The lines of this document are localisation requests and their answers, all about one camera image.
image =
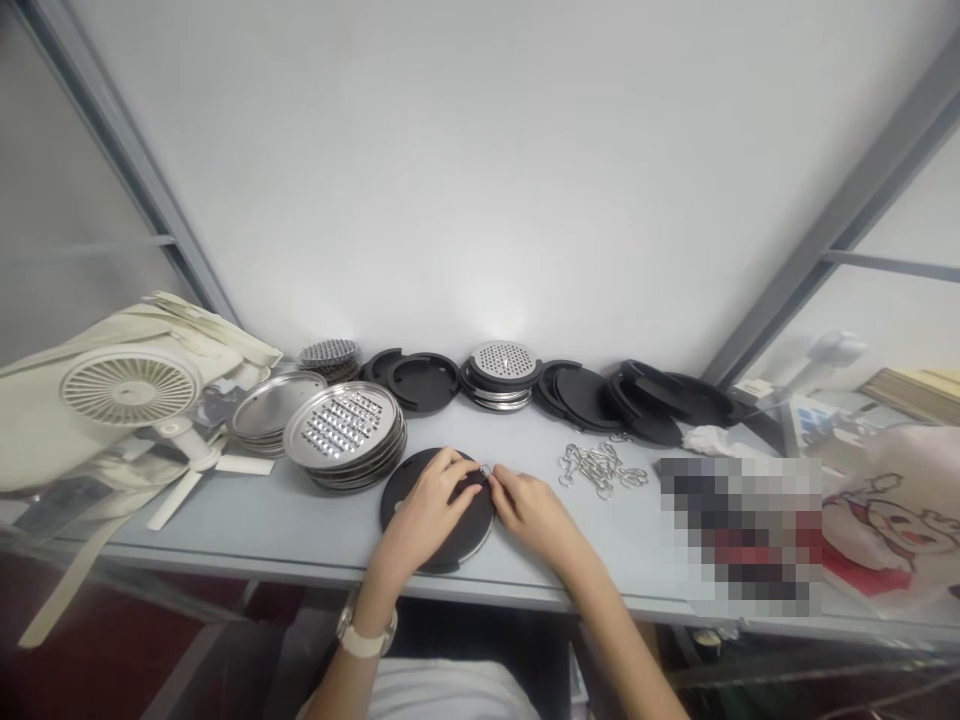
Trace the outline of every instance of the pile of metal hooks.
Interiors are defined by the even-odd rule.
[[[617,455],[612,443],[623,441],[621,437],[614,436],[590,449],[578,447],[574,443],[567,445],[567,451],[557,458],[564,470],[559,478],[560,484],[571,487],[575,482],[575,473],[580,473],[593,483],[602,500],[613,497],[614,483],[617,480],[628,489],[646,485],[646,471],[624,467],[623,461]]]

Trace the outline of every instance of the white watch strap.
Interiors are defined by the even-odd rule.
[[[377,638],[365,638],[357,635],[357,631],[350,625],[343,631],[343,637],[340,638],[340,644],[343,649],[354,657],[365,659],[375,657],[383,649],[385,635]]]

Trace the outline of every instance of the fan grille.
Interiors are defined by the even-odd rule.
[[[158,358],[109,357],[81,364],[61,385],[74,411],[105,425],[135,427],[175,417],[196,400],[188,372]]]

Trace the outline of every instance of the white fabric strap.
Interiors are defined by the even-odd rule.
[[[80,589],[86,579],[103,546],[131,517],[131,515],[127,515],[126,517],[108,520],[87,540],[77,557],[70,563],[70,567],[63,574],[53,594],[50,595],[43,607],[40,608],[40,612],[33,618],[30,627],[24,631],[23,637],[20,638],[20,647],[25,649],[35,648],[47,639],[47,635],[57,624],[60,616],[63,615],[63,611],[73,600],[73,596],[77,594],[77,590]]]
[[[344,650],[355,658],[365,660],[366,658],[375,657],[380,654],[380,651],[383,649],[383,640],[383,635],[377,638],[362,637],[357,634],[357,631],[354,630],[353,625],[351,625],[344,631],[343,637],[340,638],[340,644]]]

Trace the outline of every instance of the white shirt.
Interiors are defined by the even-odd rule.
[[[308,700],[297,720],[304,717]],[[457,660],[380,661],[370,720],[540,720],[503,665]]]

